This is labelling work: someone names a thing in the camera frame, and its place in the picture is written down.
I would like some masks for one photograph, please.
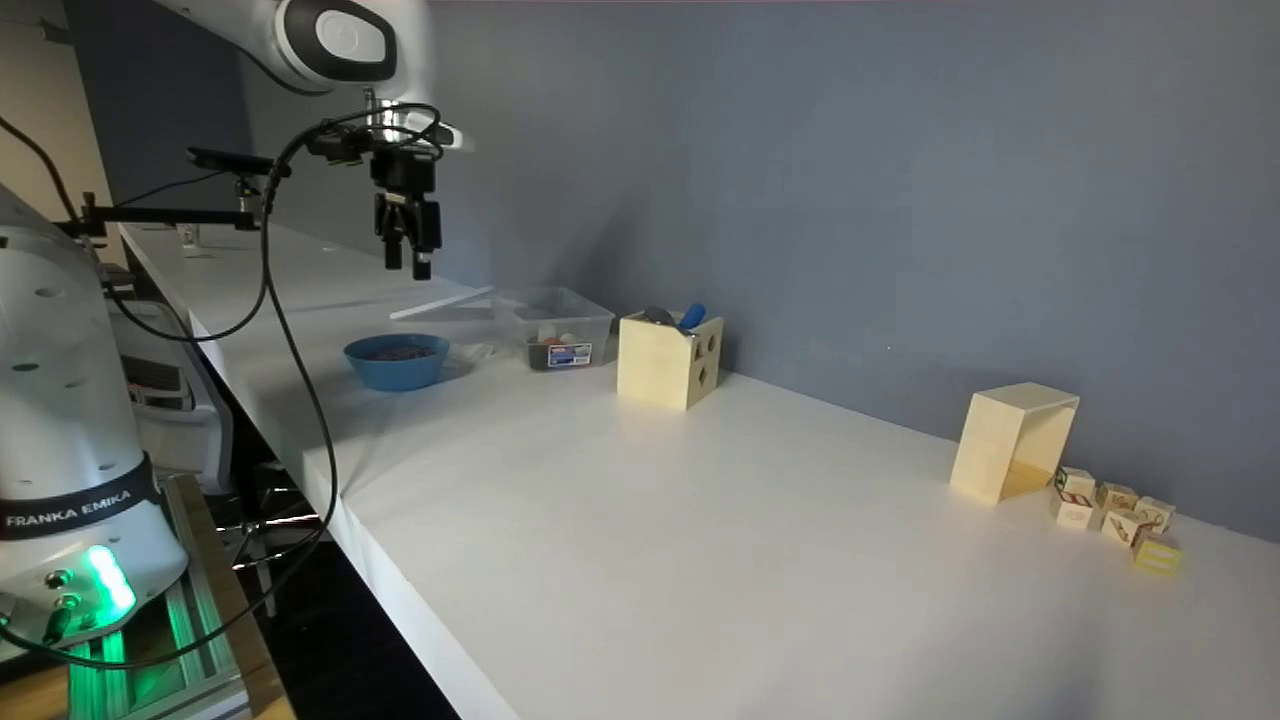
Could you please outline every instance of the cable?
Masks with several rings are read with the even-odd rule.
[[[438,112],[435,112],[430,105],[396,105],[396,112],[415,112],[415,109],[421,109],[421,112],[430,112],[430,119],[438,119]],[[339,464],[337,464],[337,444],[332,444],[328,411],[325,411],[325,403],[319,403],[315,382],[312,382],[312,373],[308,373],[308,366],[305,366],[305,357],[300,357],[300,350],[295,350],[291,324],[288,324],[285,303],[281,303],[281,292],[277,292],[277,278],[271,278],[271,207],[277,207],[277,192],[281,192],[281,179],[285,179],[288,160],[291,160],[312,136],[337,127],[337,126],[346,126],[346,119],[366,119],[366,116],[375,116],[375,112],[384,112],[384,109],[364,109],[364,112],[346,112],[346,116],[337,116],[337,119],[319,119],[319,126],[305,127],[300,136],[291,136],[291,139],[285,144],[285,151],[277,158],[271,176],[269,176],[269,190],[263,190],[263,219],[258,219],[258,269],[263,269],[258,280],[263,280],[263,284],[258,284],[258,292],[271,300],[271,313],[277,313],[277,319],[281,319],[288,357],[291,357],[291,366],[295,366],[295,373],[300,373],[300,382],[305,382],[308,403],[312,403],[312,411],[315,411],[319,439],[325,439],[325,460],[328,460],[328,501],[325,501],[325,514],[319,514],[319,529],[308,536],[308,545],[300,547],[295,563],[281,574],[277,588],[256,591],[256,602],[250,602],[247,607],[239,607],[235,618],[227,618],[218,630],[196,635],[191,644],[183,644],[183,650],[174,650],[174,651],[152,655],[152,662],[143,662],[143,664],[108,664],[108,662],[91,662],[91,655],[73,655],[73,650],[48,650],[48,644],[24,641],[24,635],[7,634],[7,626],[0,626],[0,641],[15,644],[15,650],[24,650],[24,651],[34,651],[34,655],[56,655],[56,662],[65,662],[65,664],[84,664],[84,670],[100,670],[100,671],[140,671],[140,670],[157,670],[157,664],[169,664],[169,662],[174,662],[174,655],[187,655],[187,651],[210,644],[217,635],[225,635],[227,630],[235,630],[242,618],[258,611],[258,607],[312,560],[312,553],[325,545],[328,523],[332,523],[332,518],[337,518]]]
[[[227,174],[203,174],[203,176],[169,179],[169,186],[157,186],[157,190],[143,190],[134,198],[117,202],[117,207],[126,207],[126,205],[140,205],[140,202],[152,202],[152,198],[164,198],[164,192],[174,192],[174,190],[209,186],[217,176],[227,176]]]
[[[5,127],[7,136],[15,136],[18,144],[27,144],[27,148],[40,158],[40,163],[45,163],[51,190],[56,190],[56,202],[65,205],[67,219],[80,225],[80,213],[73,207],[67,186],[65,186],[65,176],[56,174],[51,158],[48,158],[27,131],[18,131],[15,126],[7,126],[5,116],[0,116],[0,127]]]

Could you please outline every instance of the transparent container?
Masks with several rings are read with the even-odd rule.
[[[570,288],[513,292],[508,315],[523,336],[529,367],[568,373],[611,360],[611,313]]]

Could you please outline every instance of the table surface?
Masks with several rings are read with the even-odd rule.
[[[247,237],[132,252],[201,327],[256,280]],[[378,260],[277,239],[281,298],[332,411],[332,532],[459,716],[1274,716],[1280,547],[1176,520],[1178,578],[1053,523],[1047,493],[950,498],[950,439],[748,376],[689,416],[611,373],[529,373],[497,324],[389,319],[435,300]],[[378,395],[339,345],[449,334],[449,385]],[[328,464],[281,327],[209,345],[325,509]]]

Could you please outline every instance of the green light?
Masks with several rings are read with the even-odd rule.
[[[97,574],[97,581],[102,584],[117,622],[134,605],[117,555],[108,547],[89,547],[89,563]]]

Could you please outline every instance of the blue bowl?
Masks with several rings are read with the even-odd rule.
[[[342,350],[360,385],[378,393],[430,389],[443,376],[443,336],[364,336]]]

